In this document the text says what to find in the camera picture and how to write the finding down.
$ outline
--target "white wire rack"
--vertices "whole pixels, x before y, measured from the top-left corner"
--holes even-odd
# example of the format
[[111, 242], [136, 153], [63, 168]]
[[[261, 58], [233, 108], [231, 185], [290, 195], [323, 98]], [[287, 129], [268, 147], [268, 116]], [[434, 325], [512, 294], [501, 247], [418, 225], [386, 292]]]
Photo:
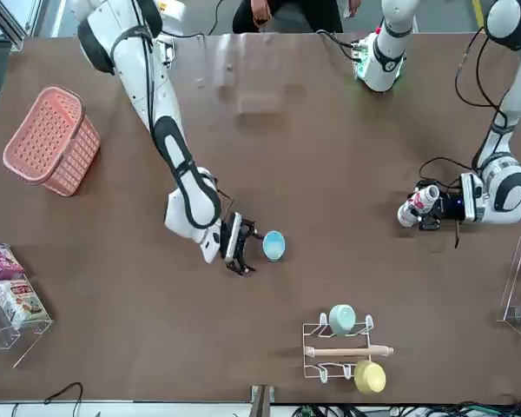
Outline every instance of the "white wire rack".
[[[365, 321], [355, 322], [355, 325], [351, 331], [345, 336], [340, 337], [365, 337], [366, 346], [371, 346], [370, 331], [374, 328], [373, 317], [369, 314], [365, 316]], [[316, 362], [316, 358], [313, 358], [313, 363], [307, 363], [307, 357], [305, 355], [305, 346], [307, 337], [324, 338], [329, 339], [338, 337], [330, 328], [328, 324], [328, 317], [326, 313], [320, 313], [318, 323], [303, 323], [303, 376], [305, 378], [320, 378], [320, 382], [326, 384], [328, 378], [345, 378], [350, 380], [353, 376], [353, 368], [355, 362]], [[371, 355], [367, 357], [360, 357], [359, 360], [368, 359], [371, 360]]]

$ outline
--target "yellow cup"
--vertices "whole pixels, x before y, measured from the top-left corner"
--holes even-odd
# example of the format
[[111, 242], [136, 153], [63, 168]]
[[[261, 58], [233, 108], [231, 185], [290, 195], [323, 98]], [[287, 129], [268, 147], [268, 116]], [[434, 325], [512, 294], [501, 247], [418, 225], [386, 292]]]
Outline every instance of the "yellow cup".
[[386, 386], [386, 373], [382, 366], [372, 361], [359, 361], [353, 372], [357, 389], [363, 394], [381, 392]]

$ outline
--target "person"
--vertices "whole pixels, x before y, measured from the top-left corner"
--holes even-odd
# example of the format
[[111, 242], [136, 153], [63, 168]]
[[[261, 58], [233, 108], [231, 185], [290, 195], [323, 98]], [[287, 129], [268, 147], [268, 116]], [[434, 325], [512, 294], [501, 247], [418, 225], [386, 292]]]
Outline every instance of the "person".
[[[297, 2], [313, 32], [343, 31], [337, 0], [241, 0], [234, 15], [234, 33], [258, 32], [286, 1]], [[347, 1], [350, 16], [354, 16], [361, 0]]]

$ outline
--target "wooden rolling pin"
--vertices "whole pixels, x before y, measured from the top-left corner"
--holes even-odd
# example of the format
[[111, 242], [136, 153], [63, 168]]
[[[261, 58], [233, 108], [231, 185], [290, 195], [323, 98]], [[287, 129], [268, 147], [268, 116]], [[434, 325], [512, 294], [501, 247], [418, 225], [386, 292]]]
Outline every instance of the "wooden rolling pin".
[[305, 346], [305, 355], [310, 358], [320, 356], [368, 356], [369, 354], [388, 356], [393, 354], [393, 347], [372, 345], [354, 349], [315, 349], [314, 347]]

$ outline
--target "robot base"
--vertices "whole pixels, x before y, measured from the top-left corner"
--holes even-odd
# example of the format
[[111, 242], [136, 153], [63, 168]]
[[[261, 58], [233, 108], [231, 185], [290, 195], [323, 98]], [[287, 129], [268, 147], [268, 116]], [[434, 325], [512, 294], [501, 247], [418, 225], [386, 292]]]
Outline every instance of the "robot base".
[[373, 32], [355, 44], [353, 58], [357, 58], [359, 61], [353, 62], [353, 74], [356, 79], [362, 80], [372, 91], [385, 93], [401, 75], [405, 57], [401, 59], [399, 64], [388, 63], [389, 68], [385, 70], [374, 55], [374, 43], [377, 37], [377, 34]]

